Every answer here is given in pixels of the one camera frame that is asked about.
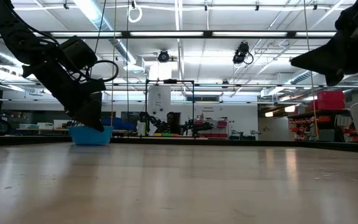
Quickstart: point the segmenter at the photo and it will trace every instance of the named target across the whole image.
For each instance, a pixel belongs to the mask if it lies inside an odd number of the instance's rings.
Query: cable
[[[115,9],[114,9],[114,37],[112,38],[112,41],[115,42],[116,41],[116,24],[117,24],[117,1],[115,1]],[[116,45],[114,44],[113,45],[113,48],[112,48],[112,57],[113,57],[113,60],[116,59]],[[113,102],[114,102],[114,80],[111,81],[111,119],[110,119],[110,126],[112,127],[112,119],[113,119],[113,110],[112,110],[112,105],[113,105]]]
[[[128,21],[127,21],[127,31],[129,30],[129,23],[128,23]],[[127,64],[128,64],[128,54],[126,54],[126,61],[127,61]],[[127,116],[127,125],[129,126],[129,79],[128,79],[128,70],[129,69],[127,69],[126,70],[126,72],[127,72],[127,114],[128,114],[128,116]],[[127,138],[129,138],[129,130],[127,129]]]
[[[86,70],[85,75],[86,75],[87,80],[94,80],[94,81],[95,80],[100,80],[100,79],[91,78],[90,75],[89,75],[89,70],[92,69],[96,64],[99,64],[99,63],[111,63],[116,68],[115,74],[111,78],[108,78],[106,80],[102,79],[103,82],[113,81],[118,76],[118,65],[115,62],[113,62],[111,60],[98,60],[91,67],[88,67],[88,68],[85,69]]]
[[[306,41],[308,43],[308,51],[310,51],[310,43],[309,43],[309,30],[308,30],[308,19],[306,16],[306,0],[303,0],[303,7],[304,7],[304,15],[305,15],[305,26],[306,26]],[[311,95],[313,96],[313,113],[314,113],[314,125],[316,126],[316,134],[317,140],[320,140],[320,133],[317,126],[317,114],[316,114],[316,97],[314,94],[314,83],[313,83],[313,74],[311,73]]]
[[[98,45],[99,45],[99,39],[100,39],[100,32],[102,29],[102,24],[103,24],[103,19],[104,19],[104,10],[106,9],[106,0],[104,0],[104,4],[103,4],[103,10],[102,10],[102,18],[100,20],[100,25],[99,25],[99,32],[98,32],[98,37],[96,38],[96,45],[94,46],[94,53],[96,54],[96,51],[98,49]],[[91,67],[91,73],[89,73],[89,78],[91,78],[92,76],[92,67]]]
[[[102,19],[101,19],[101,22],[100,22],[100,27],[99,27],[99,32],[98,32],[98,38],[97,38],[96,46],[95,46],[95,50],[94,50],[95,53],[96,53],[96,50],[97,50],[97,48],[98,48],[98,43],[99,43],[99,38],[100,38],[100,33],[101,33],[101,26],[102,26],[102,23],[103,23],[103,17],[104,17],[104,11],[105,11],[105,9],[106,9],[106,0],[104,1],[103,12],[102,12]],[[34,28],[34,27],[28,25],[28,23],[26,23],[26,22],[17,14],[17,12],[16,12],[15,10],[11,9],[11,12],[13,13],[13,15],[14,15],[21,23],[23,23],[24,25],[26,25],[27,28],[29,28],[29,29],[32,30],[33,32],[36,32],[36,33],[38,33],[38,34],[40,34],[40,35],[42,35],[42,36],[44,36],[44,37],[48,37],[50,40],[52,40],[52,41],[56,44],[57,49],[58,49],[59,51],[61,51],[62,56],[65,58],[65,60],[69,63],[69,65],[70,65],[71,67],[73,67],[73,68],[75,69],[75,71],[72,71],[73,73],[71,73],[71,74],[70,74],[69,71],[68,71],[68,76],[69,76],[69,77],[72,77],[72,78],[73,78],[73,75],[77,73],[77,74],[79,74],[79,77],[78,77],[78,78],[75,78],[75,80],[78,81],[78,82],[83,82],[83,81],[85,81],[85,80],[99,80],[99,79],[91,78],[92,68],[93,68],[93,66],[95,66],[95,65],[98,64],[98,63],[111,63],[111,64],[113,64],[113,65],[115,66],[115,68],[116,68],[116,72],[115,72],[115,74],[113,75],[113,77],[108,78],[107,80],[103,80],[103,82],[110,82],[111,80],[115,79],[115,78],[118,76],[118,70],[119,70],[118,65],[117,65],[115,62],[110,61],[110,60],[98,60],[98,61],[97,61],[96,63],[94,63],[91,67],[86,68],[86,73],[84,74],[83,72],[81,72],[80,69],[78,69],[78,68],[75,66],[75,64],[73,63],[73,61],[72,61],[70,58],[67,57],[67,55],[64,53],[64,51],[60,48],[60,43],[57,41],[56,38],[54,38],[52,35],[49,35],[49,34],[44,33],[44,32],[42,32],[42,31],[39,31],[39,30],[37,30],[36,28]],[[40,41],[41,41],[41,42],[51,43],[51,42],[49,42],[49,41],[47,41],[47,40],[40,40]]]
[[[250,64],[252,64],[252,63],[254,62],[254,56],[253,56],[251,53],[248,52],[248,54],[246,55],[246,58],[248,57],[248,55],[251,56],[252,60],[251,60],[251,62],[246,62],[246,61],[244,60],[244,63],[247,64],[247,65],[250,65]]]

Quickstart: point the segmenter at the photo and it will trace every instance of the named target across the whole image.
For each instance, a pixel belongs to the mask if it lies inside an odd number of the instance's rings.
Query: robotic arm
[[[98,61],[95,53],[77,36],[60,44],[51,35],[26,24],[13,8],[10,0],[0,0],[0,33],[6,47],[19,61],[27,64],[23,66],[23,77],[34,74],[65,107],[69,116],[103,131],[101,99],[93,97],[93,93],[105,90],[104,82],[117,77],[117,65],[110,61]],[[101,62],[109,62],[116,67],[112,78],[90,78],[89,69]]]
[[[337,33],[326,45],[291,60],[295,67],[325,75],[329,86],[358,72],[358,0],[342,11],[335,28]]]

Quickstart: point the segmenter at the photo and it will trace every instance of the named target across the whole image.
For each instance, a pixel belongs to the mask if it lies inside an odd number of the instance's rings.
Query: ceiling beam
[[[56,39],[287,39],[305,40],[305,30],[150,30],[150,31],[44,31]],[[330,39],[336,31],[309,31],[309,39]]]

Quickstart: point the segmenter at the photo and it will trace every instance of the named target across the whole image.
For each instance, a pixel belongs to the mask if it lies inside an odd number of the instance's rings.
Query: hanging rope
[[[308,51],[310,51],[310,43],[309,43],[309,30],[308,30],[308,19],[306,16],[306,0],[303,0],[303,7],[304,7],[304,15],[305,15],[305,27],[306,27],[306,41],[308,43]],[[320,140],[320,133],[317,126],[317,115],[316,115],[316,96],[314,92],[314,83],[313,83],[313,74],[311,73],[311,95],[313,96],[313,113],[314,113],[314,125],[316,126],[316,135],[317,140]]]

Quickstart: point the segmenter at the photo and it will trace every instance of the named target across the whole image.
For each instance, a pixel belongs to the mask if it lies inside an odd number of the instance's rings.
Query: metal pole
[[[145,89],[145,112],[146,114],[148,114],[147,112],[147,84],[149,83],[149,80],[146,79],[146,89]],[[146,136],[149,136],[149,119],[147,119],[147,115],[145,116],[146,117]]]
[[[195,121],[194,121],[194,102],[195,102],[195,99],[194,99],[194,81],[192,81],[192,84],[193,84],[193,130],[194,130],[194,123],[195,123]]]

